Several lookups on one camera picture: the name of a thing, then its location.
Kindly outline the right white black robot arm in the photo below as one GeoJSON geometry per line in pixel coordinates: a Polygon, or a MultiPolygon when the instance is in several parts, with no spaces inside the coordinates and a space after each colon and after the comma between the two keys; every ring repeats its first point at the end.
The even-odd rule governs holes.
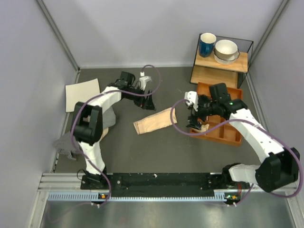
{"type": "Polygon", "coordinates": [[[243,136],[261,162],[260,165],[235,163],[226,166],[223,169],[226,173],[221,179],[223,185],[233,188],[238,182],[248,182],[258,185],[265,192],[272,192],[296,182],[299,177],[297,150],[288,150],[278,140],[267,135],[248,106],[239,98],[231,98],[226,84],[211,85],[209,92],[210,95],[199,95],[194,91],[185,93],[186,104],[191,110],[188,127],[201,130],[200,121],[218,115],[243,136]]]}

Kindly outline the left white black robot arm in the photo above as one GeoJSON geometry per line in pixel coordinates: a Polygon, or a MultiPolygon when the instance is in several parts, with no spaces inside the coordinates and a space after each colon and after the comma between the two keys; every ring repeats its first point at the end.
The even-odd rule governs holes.
{"type": "Polygon", "coordinates": [[[145,90],[151,80],[150,76],[145,76],[144,72],[141,72],[138,82],[135,83],[135,76],[123,71],[120,78],[110,83],[102,93],[90,98],[86,103],[76,103],[71,133],[74,136],[72,142],[78,143],[86,162],[81,189],[101,190],[109,186],[106,165],[100,149],[104,131],[103,114],[124,98],[132,100],[142,109],[155,110],[152,92],[145,90]]]}

